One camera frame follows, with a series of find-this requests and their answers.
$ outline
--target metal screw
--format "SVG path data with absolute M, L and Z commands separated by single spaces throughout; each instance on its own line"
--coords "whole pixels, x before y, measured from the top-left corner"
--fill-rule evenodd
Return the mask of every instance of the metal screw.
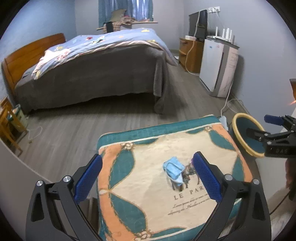
M 63 181 L 64 182 L 69 182 L 71 180 L 71 177 L 70 176 L 65 176 L 64 178 L 63 178 Z
M 258 179 L 254 179 L 254 180 L 253 180 L 253 183 L 256 184 L 256 185 L 259 185 L 260 182 L 259 182 Z
M 43 184 L 43 181 L 41 181 L 41 180 L 38 181 L 38 182 L 36 183 L 36 185 L 39 186 L 39 187 L 40 187 L 42 184 Z
M 225 179 L 226 179 L 227 181 L 231 181 L 233 178 L 232 178 L 232 176 L 231 176 L 230 174 L 226 174 L 226 175 L 225 175 Z

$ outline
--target blue gripper pad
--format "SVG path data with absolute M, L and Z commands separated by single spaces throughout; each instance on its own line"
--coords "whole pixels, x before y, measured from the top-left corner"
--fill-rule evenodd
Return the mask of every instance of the blue gripper pad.
M 102 170 L 102 167 L 103 160 L 102 157 L 98 155 L 76 184 L 74 200 L 77 204 L 87 198 L 87 195 L 96 181 L 98 174 Z
M 266 123 L 274 124 L 277 126 L 282 126 L 284 124 L 284 120 L 282 117 L 279 116 L 273 116 L 273 115 L 265 115 L 264 121 Z
M 192 163 L 196 170 L 196 173 L 205 186 L 209 197 L 215 200 L 217 203 L 221 202 L 221 185 L 208 167 L 208 164 L 203 160 L 198 152 L 193 155 Z

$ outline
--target yellow rim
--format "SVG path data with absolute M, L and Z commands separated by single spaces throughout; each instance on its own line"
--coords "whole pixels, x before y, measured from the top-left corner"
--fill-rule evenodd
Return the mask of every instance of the yellow rim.
M 262 127 L 262 125 L 260 125 L 260 123 L 256 119 L 254 119 L 252 116 L 247 115 L 245 113 L 237 113 L 232 119 L 232 128 L 233 128 L 234 134 L 237 137 L 240 144 L 243 146 L 243 148 L 245 148 L 245 150 L 251 156 L 258 157 L 258 158 L 264 157 L 264 153 L 259 153 L 259 152 L 254 151 L 251 147 L 248 146 L 248 144 L 242 138 L 241 134 L 239 133 L 239 131 L 237 129 L 237 125 L 236 125 L 237 118 L 239 118 L 239 117 L 245 117 L 245 118 L 249 119 L 262 131 L 264 131 L 264 128 Z

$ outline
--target person's hand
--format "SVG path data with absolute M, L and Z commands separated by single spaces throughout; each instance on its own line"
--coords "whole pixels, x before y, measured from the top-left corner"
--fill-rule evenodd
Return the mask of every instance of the person's hand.
M 287 179 L 286 188 L 291 189 L 292 182 L 295 177 L 296 177 L 296 159 L 288 158 L 286 161 L 286 179 Z

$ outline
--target wall socket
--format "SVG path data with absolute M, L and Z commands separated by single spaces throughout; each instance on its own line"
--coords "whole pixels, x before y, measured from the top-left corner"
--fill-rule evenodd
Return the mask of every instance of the wall socket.
M 212 12 L 220 12 L 220 7 L 209 7 L 207 9 L 208 13 L 212 13 Z

